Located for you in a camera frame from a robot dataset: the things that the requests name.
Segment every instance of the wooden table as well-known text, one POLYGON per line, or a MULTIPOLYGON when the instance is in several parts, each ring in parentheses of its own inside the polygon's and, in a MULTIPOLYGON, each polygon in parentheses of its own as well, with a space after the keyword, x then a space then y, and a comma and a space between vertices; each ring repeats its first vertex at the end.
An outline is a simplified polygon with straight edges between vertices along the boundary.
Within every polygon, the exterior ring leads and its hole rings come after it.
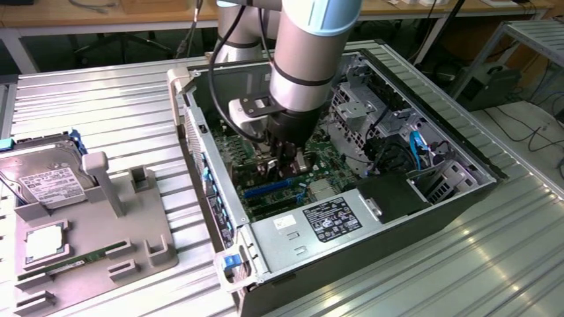
MULTIPOLYGON (((206 0, 199 16, 199 28, 218 26, 218 6, 215 0, 206 0)), ((534 0, 538 13, 534 18, 542 18, 553 3, 549 0, 534 0)), ((435 7, 431 17, 439 18, 431 35, 423 46, 418 60, 426 56, 429 48, 445 25, 449 12, 457 0, 447 5, 435 7)), ((393 5, 385 0, 365 0, 363 12, 359 20, 397 20, 407 18, 426 18, 431 7, 409 5, 399 2, 393 5)), ((478 17, 489 15, 517 15, 523 8, 495 8, 481 0, 467 0, 458 16, 478 17)), ((37 73, 38 67, 22 43, 26 36, 47 36, 63 34, 90 34, 113 32, 137 32, 149 30, 187 29, 194 18, 194 6, 189 10, 174 13, 147 13, 129 15, 121 6, 109 8, 109 14, 101 14, 90 9, 74 6, 67 0, 37 0, 31 6, 6 6, 0 9, 0 39, 3 39, 10 54, 22 73, 37 73)))

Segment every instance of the blue ram slot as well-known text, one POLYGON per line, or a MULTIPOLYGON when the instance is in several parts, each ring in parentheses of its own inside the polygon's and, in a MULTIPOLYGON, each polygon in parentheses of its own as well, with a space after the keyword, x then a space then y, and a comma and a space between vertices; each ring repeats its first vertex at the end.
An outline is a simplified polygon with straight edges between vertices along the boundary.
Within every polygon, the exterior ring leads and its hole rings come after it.
POLYGON ((249 190, 247 192, 243 193, 243 197, 253 198, 255 196, 265 195, 270 192, 274 192, 275 190, 287 188, 290 185, 293 185, 293 178, 289 178, 287 180, 282 180, 281 182, 277 182, 263 187, 249 190))

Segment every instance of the motherboard chip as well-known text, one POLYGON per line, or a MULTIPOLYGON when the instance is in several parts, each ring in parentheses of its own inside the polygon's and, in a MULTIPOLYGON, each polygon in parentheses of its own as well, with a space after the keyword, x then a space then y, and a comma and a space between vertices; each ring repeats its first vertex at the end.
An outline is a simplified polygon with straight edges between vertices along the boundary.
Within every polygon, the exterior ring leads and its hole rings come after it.
POLYGON ((334 186, 330 184, 330 181, 326 178, 313 182, 309 188, 317 200, 323 200, 337 195, 334 186))

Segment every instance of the white label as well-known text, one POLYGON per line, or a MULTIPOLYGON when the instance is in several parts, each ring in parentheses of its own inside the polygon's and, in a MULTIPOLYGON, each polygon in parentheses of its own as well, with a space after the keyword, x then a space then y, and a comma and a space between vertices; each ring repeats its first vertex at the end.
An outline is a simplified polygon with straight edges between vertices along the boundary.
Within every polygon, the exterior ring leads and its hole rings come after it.
POLYGON ((59 226, 38 229, 27 236, 26 256, 39 260, 57 254, 63 246, 63 232, 59 226))
POLYGON ((274 222, 275 222, 277 229, 281 230, 286 227, 295 225, 297 219, 294 218, 293 215, 289 215, 289 216, 285 216, 283 218, 275 219, 274 222))
POLYGON ((85 195, 78 177, 70 167, 22 177, 21 183, 43 204, 85 195))

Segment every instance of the slotted metal surface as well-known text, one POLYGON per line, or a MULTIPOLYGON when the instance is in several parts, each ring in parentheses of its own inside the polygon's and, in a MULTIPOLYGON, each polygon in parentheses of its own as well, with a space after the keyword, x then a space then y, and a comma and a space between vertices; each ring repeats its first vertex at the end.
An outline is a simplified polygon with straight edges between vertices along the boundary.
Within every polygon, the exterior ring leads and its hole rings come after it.
MULTIPOLYGON (((146 164, 157 173, 181 258, 175 268, 53 316, 177 316, 186 311, 191 316, 237 315, 233 297, 221 290, 213 269, 214 248, 169 101, 167 70, 205 62, 198 58, 183 63, 166 61, 21 77, 13 137, 38 137, 74 127, 90 151, 106 151, 113 176, 146 164)), ((14 197, 6 188, 2 199, 0 315, 11 316, 15 214, 14 197)))
MULTIPOLYGON (((564 208, 545 180, 450 97, 386 47, 367 48, 511 176, 437 235, 271 313, 271 316, 531 316, 563 313, 564 208)), ((31 137, 71 126, 107 151, 111 172, 149 164, 159 177, 181 264, 55 316, 235 316, 213 270, 213 245, 166 103, 166 71, 205 63, 147 63, 22 77, 13 133, 31 137)), ((14 198, 2 189, 0 314, 13 301, 14 198)))
POLYGON ((513 21, 507 33, 564 67, 564 23, 558 20, 513 21))

